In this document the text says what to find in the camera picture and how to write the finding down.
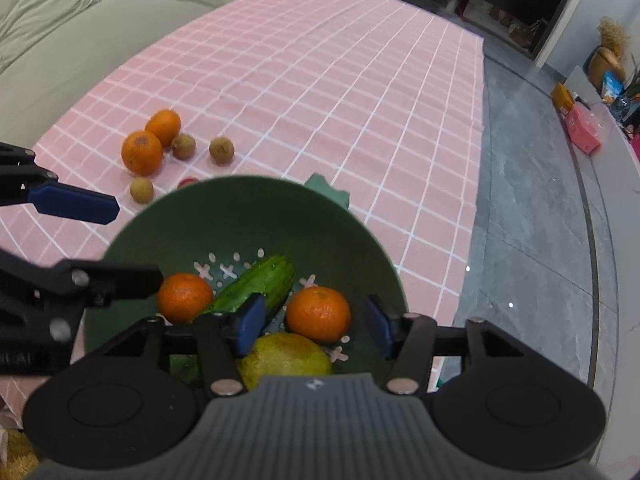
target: green cucumber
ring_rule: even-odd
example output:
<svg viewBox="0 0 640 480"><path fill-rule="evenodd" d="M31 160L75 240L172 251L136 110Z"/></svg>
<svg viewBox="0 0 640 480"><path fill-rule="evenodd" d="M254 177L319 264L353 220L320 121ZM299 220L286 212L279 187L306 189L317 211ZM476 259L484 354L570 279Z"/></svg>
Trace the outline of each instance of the green cucumber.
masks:
<svg viewBox="0 0 640 480"><path fill-rule="evenodd" d="M215 299L205 307L207 312L235 312L254 292L264 295L268 316L287 299L293 286L295 268L286 256L266 256L255 262L233 283L229 283L216 294Z"/></svg>
<svg viewBox="0 0 640 480"><path fill-rule="evenodd" d="M174 354L169 356L171 377L181 380L190 388L201 388L200 365L197 355Z"/></svg>

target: floor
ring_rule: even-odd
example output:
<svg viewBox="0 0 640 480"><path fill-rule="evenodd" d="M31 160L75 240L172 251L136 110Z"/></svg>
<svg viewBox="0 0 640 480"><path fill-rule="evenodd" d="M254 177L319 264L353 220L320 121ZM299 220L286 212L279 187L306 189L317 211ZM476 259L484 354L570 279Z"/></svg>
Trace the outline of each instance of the floor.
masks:
<svg viewBox="0 0 640 480"><path fill-rule="evenodd" d="M588 156L566 142L549 97L554 78L484 36L478 212L454 324L471 316L494 322L594 386L608 407L617 299L600 187ZM456 375L458 366L447 359L441 378Z"/></svg>
<svg viewBox="0 0 640 480"><path fill-rule="evenodd" d="M513 48L520 49L520 47L511 39L509 33L516 26L525 27L523 23L514 19L513 24L510 27L505 27L498 20L494 20L489 12L492 5L484 0L469 0L469 3L465 7L465 19L479 25L479 27L490 31L494 36L498 36L502 40L509 43ZM504 17L504 12L500 12L500 17Z"/></svg>

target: blue gripper pad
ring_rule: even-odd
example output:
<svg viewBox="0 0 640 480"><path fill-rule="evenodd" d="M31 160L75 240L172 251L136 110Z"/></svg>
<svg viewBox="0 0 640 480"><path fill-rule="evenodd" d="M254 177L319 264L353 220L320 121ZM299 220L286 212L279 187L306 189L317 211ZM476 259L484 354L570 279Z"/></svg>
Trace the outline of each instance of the blue gripper pad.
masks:
<svg viewBox="0 0 640 480"><path fill-rule="evenodd" d="M364 322L382 357L393 358L396 343L393 337L392 321L371 297L367 298L365 303Z"/></svg>
<svg viewBox="0 0 640 480"><path fill-rule="evenodd" d="M29 193L29 202L45 215L103 225L113 222L120 212L117 200L111 195L59 182L34 187Z"/></svg>
<svg viewBox="0 0 640 480"><path fill-rule="evenodd" d="M235 316L236 340L233 354L235 357L244 357L251 351L266 321L267 307L264 304L264 296L257 293L249 296Z"/></svg>

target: fuzzy yellow rug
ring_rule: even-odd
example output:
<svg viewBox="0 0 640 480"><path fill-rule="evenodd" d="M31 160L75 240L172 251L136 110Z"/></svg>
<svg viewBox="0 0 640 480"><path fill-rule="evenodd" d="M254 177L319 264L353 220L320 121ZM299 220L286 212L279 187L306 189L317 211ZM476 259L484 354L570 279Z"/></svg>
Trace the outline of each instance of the fuzzy yellow rug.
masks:
<svg viewBox="0 0 640 480"><path fill-rule="evenodd" d="M24 433L5 431L8 433L6 465L0 463L0 480L22 480L36 469L38 459Z"/></svg>

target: sofa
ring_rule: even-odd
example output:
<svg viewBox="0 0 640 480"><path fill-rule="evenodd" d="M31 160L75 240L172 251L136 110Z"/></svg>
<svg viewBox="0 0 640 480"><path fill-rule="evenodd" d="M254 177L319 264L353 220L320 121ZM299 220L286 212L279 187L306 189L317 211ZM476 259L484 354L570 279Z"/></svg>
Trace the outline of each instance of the sofa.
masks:
<svg viewBox="0 0 640 480"><path fill-rule="evenodd" d="M0 0L0 142L33 146L95 84L233 0Z"/></svg>

